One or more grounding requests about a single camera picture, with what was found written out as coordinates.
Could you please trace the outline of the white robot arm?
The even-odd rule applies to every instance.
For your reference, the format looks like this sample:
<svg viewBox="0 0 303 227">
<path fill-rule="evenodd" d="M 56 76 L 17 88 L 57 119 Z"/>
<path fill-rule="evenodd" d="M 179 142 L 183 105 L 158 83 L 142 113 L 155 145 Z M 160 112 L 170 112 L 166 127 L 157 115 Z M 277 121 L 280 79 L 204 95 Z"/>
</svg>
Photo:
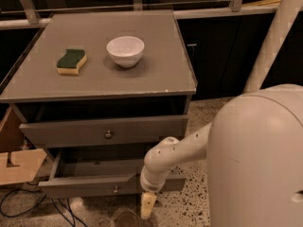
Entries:
<svg viewBox="0 0 303 227">
<path fill-rule="evenodd" d="M 141 217 L 171 170 L 206 160 L 211 227 L 303 227 L 303 87 L 282 84 L 226 103 L 214 120 L 148 151 Z"/>
</svg>

